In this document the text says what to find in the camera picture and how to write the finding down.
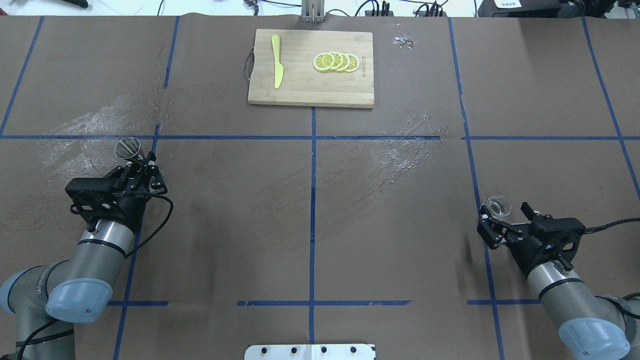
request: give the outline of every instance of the blue tape line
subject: blue tape line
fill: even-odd
[[[151,140],[152,135],[1,135],[3,140],[121,140],[133,136],[139,140]]]
[[[140,242],[140,232],[142,231],[142,225],[138,226],[138,230],[136,231],[136,237],[133,241],[133,247],[138,246]],[[122,312],[120,313],[120,324],[118,325],[118,336],[116,337],[116,346],[113,349],[113,360],[118,360],[120,356],[120,345],[122,344],[122,334],[124,332],[124,323],[127,319],[127,303],[129,302],[129,295],[131,294],[131,283],[133,282],[133,272],[136,266],[136,258],[138,257],[138,253],[134,252],[131,255],[131,262],[129,263],[129,273],[127,275],[127,286],[124,289],[124,300],[122,303]]]
[[[316,300],[316,306],[405,306],[411,300]]]
[[[411,300],[314,300],[314,306],[405,306]],[[309,306],[308,300],[263,300],[239,301],[239,307],[246,306]]]
[[[593,60],[593,66],[596,69],[596,74],[598,75],[598,81],[600,82],[600,87],[602,88],[604,99],[607,102],[609,115],[611,115],[613,126],[616,128],[616,134],[618,134],[620,147],[622,148],[622,153],[624,154],[625,161],[627,162],[629,174],[631,175],[631,181],[633,181],[634,183],[634,187],[636,188],[636,195],[638,197],[638,200],[640,200],[640,186],[638,186],[636,172],[634,172],[634,167],[631,165],[631,159],[629,158],[629,154],[627,152],[627,146],[625,146],[625,141],[622,137],[620,126],[618,125],[618,119],[616,119],[616,114],[615,112],[613,112],[613,106],[611,105],[611,100],[609,99],[609,93],[607,92],[607,87],[604,85],[604,80],[602,79],[602,74],[600,73],[600,67],[598,66],[598,60],[596,59],[596,54],[594,53],[593,46],[591,45],[591,37],[589,36],[589,28],[587,27],[587,18],[585,18],[584,16],[582,17],[582,27],[584,28],[584,36],[587,39],[587,45],[589,46],[589,53],[591,53],[591,60]]]
[[[107,306],[169,306],[168,301],[109,301]]]
[[[462,140],[618,140],[617,136],[465,136]]]
[[[317,136],[318,140],[440,140],[439,136],[363,135],[363,136]]]
[[[539,305],[538,299],[468,300],[467,305]]]
[[[154,132],[154,142],[151,145],[151,151],[156,152],[158,147],[158,138],[160,136],[160,129],[162,129],[162,123],[156,124],[156,131]]]
[[[305,135],[0,135],[2,140],[121,140],[133,136],[139,140],[311,140]],[[439,140],[439,136],[316,136],[316,140]],[[464,136],[461,140],[619,140],[617,136]],[[622,136],[638,141],[640,136]]]
[[[315,342],[316,297],[316,108],[311,107],[311,209],[309,226],[309,343]]]
[[[18,140],[121,140],[133,136],[139,140],[311,140],[306,135],[0,135],[0,139]],[[439,136],[316,136],[316,140],[440,140]]]
[[[311,136],[286,135],[160,135],[161,140],[311,140]]]
[[[471,179],[474,185],[474,195],[476,196],[476,209],[480,208],[480,191],[478,190],[478,182],[476,177],[476,162],[474,161],[474,153],[471,147],[471,139],[469,133],[469,125],[467,122],[467,111],[465,109],[465,105],[462,101],[462,81],[460,79],[460,67],[458,65],[458,54],[456,53],[456,41],[453,35],[453,23],[451,22],[451,18],[448,17],[449,21],[449,37],[451,38],[451,51],[453,54],[453,65],[456,70],[456,81],[458,82],[458,95],[460,97],[460,110],[462,112],[462,118],[464,120],[465,125],[465,137],[467,141],[467,152],[469,155],[469,165],[471,166]],[[484,245],[484,264],[486,267],[486,277],[489,283],[489,293],[491,295],[491,299],[495,300],[495,286],[493,284],[493,274],[491,270],[491,259],[489,258],[489,249]],[[495,327],[495,337],[498,344],[498,355],[500,356],[500,360],[504,360],[504,347],[502,345],[502,331],[500,329],[500,318],[498,316],[498,307],[496,304],[492,304],[493,310],[493,326]]]
[[[308,300],[239,301],[238,306],[309,306]]]
[[[171,62],[173,61],[173,50],[175,49],[175,38],[178,35],[178,24],[180,24],[180,17],[175,17],[175,25],[173,25],[173,38],[171,39],[171,50],[169,50],[169,61],[166,63],[166,74],[164,75],[164,85],[166,88],[169,85],[169,73],[171,72]]]
[[[20,88],[22,77],[24,76],[24,72],[27,70],[27,64],[29,63],[29,59],[31,58],[31,53],[33,52],[33,48],[36,45],[36,40],[38,39],[38,35],[40,34],[40,28],[42,28],[43,21],[44,21],[44,16],[41,16],[40,21],[38,21],[38,27],[36,28],[36,32],[33,34],[33,38],[31,39],[31,45],[29,46],[29,51],[27,51],[27,56],[25,57],[24,63],[22,64],[20,75],[18,75],[18,80],[15,82],[15,87],[13,88],[13,93],[11,94],[9,105],[6,107],[6,112],[4,113],[4,119],[2,120],[2,125],[0,126],[0,135],[4,133],[4,128],[6,127],[6,123],[7,121],[9,121],[9,115],[11,114],[11,108],[13,107],[15,96],[18,94],[18,89]]]

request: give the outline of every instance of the wooden cutting board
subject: wooden cutting board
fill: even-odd
[[[280,63],[284,66],[278,89],[273,87],[274,34],[280,35]],[[253,51],[250,104],[373,108],[372,33],[258,29]],[[357,55],[360,68],[351,73],[319,72],[313,60],[319,53],[329,51]]]

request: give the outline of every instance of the cable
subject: cable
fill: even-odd
[[[286,5],[290,8],[301,8],[302,5],[297,5],[297,4],[287,4],[287,3],[279,3],[277,1],[271,1],[271,0],[262,0],[263,3],[269,3],[269,4],[277,4],[277,5]]]
[[[391,2],[382,2],[382,16],[389,16],[389,8],[391,7]]]
[[[164,5],[164,0],[160,1],[160,5],[158,5],[158,14],[156,16],[160,16],[160,8]]]
[[[593,234],[593,233],[597,233],[599,231],[606,230],[606,229],[608,229],[608,228],[610,228],[612,226],[616,226],[616,225],[620,225],[620,224],[626,224],[627,222],[638,222],[638,221],[640,221],[640,218],[626,218],[626,219],[623,219],[623,220],[618,220],[618,221],[611,222],[611,223],[609,223],[607,225],[587,227],[584,230],[583,234],[585,234],[585,235],[586,234]]]
[[[44,329],[50,327],[51,325],[55,324],[56,322],[58,322],[58,319],[52,319],[50,322],[44,324],[43,326],[39,327],[36,329],[36,331],[32,332],[31,335],[29,335],[27,337],[26,340],[24,340],[24,343],[22,344],[22,346],[20,347],[20,350],[18,350],[18,357],[17,360],[22,360],[22,355],[24,354],[24,351],[27,349],[27,346],[29,346],[29,343],[31,343],[31,340],[33,340],[33,338],[39,334],[41,331],[43,331]]]
[[[640,293],[633,293],[633,294],[629,294],[629,295],[627,295],[627,296],[623,297],[623,299],[625,299],[626,301],[629,301],[629,300],[631,300],[631,299],[632,299],[632,298],[634,298],[634,297],[640,297]]]
[[[415,14],[413,15],[414,17],[420,16],[420,10],[422,9],[423,6],[427,6],[427,10],[425,11],[425,14],[423,15],[423,17],[442,16],[442,13],[444,12],[442,10],[442,5],[438,4],[437,2],[434,2],[434,3],[423,3],[422,1],[411,1],[411,3],[420,3],[420,4],[422,4],[422,5],[418,6],[418,10],[416,10]]]
[[[362,5],[360,5],[360,7],[358,8],[358,10],[356,11],[356,14],[354,16],[358,16],[358,14],[360,13],[360,10],[367,4],[367,3],[374,3],[375,8],[373,9],[373,12],[379,11],[380,10],[380,3],[378,2],[378,0],[366,0],[364,3],[362,3]]]
[[[601,299],[605,299],[606,301],[610,302],[611,304],[613,304],[613,306],[615,306],[615,307],[616,307],[616,309],[618,309],[618,311],[619,311],[620,313],[622,313],[622,314],[624,314],[624,315],[627,315],[627,316],[631,316],[632,318],[634,318],[634,319],[636,319],[636,320],[640,320],[640,315],[638,315],[638,314],[634,314],[634,313],[632,313],[631,311],[626,310],[626,309],[625,309],[624,307],[622,307],[622,305],[620,305],[619,303],[617,303],[617,302],[615,302],[615,301],[613,301],[613,300],[611,300],[611,299],[608,299],[608,298],[606,298],[606,297],[601,297],[601,296],[596,296],[596,297],[599,297],[599,298],[601,298]]]
[[[327,11],[326,13],[330,13],[330,12],[341,12],[341,13],[343,13],[344,15],[349,16],[349,14],[348,14],[348,13],[346,13],[346,12],[344,12],[344,11],[340,10],[340,9],[331,9],[331,10]]]
[[[148,193],[148,192],[132,192],[131,193],[131,196],[136,196],[136,195],[144,195],[144,196],[149,196],[149,197],[155,197],[157,199],[163,199],[164,201],[169,203],[169,211],[167,211],[166,217],[164,218],[164,220],[162,221],[160,226],[158,226],[157,229],[153,233],[151,233],[151,235],[149,235],[148,238],[145,239],[145,241],[141,242],[140,244],[138,244],[138,246],[136,246],[133,250],[131,250],[124,257],[125,259],[128,258],[129,256],[135,254],[138,250],[140,250],[140,248],[145,246],[149,242],[149,240],[151,240],[164,227],[164,225],[166,225],[167,221],[169,221],[169,218],[171,217],[171,213],[173,213],[173,201],[171,201],[171,199],[169,199],[166,196],[157,195],[157,194]]]

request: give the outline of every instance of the yellow knife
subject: yellow knife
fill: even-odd
[[[280,36],[271,36],[271,45],[273,46],[273,63],[275,64],[275,72],[273,79],[273,87],[279,88],[282,84],[282,76],[284,75],[284,67],[280,63]]]

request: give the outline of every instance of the small glass cup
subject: small glass cup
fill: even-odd
[[[511,201],[504,195],[494,195],[484,205],[494,218],[504,218],[511,214]]]

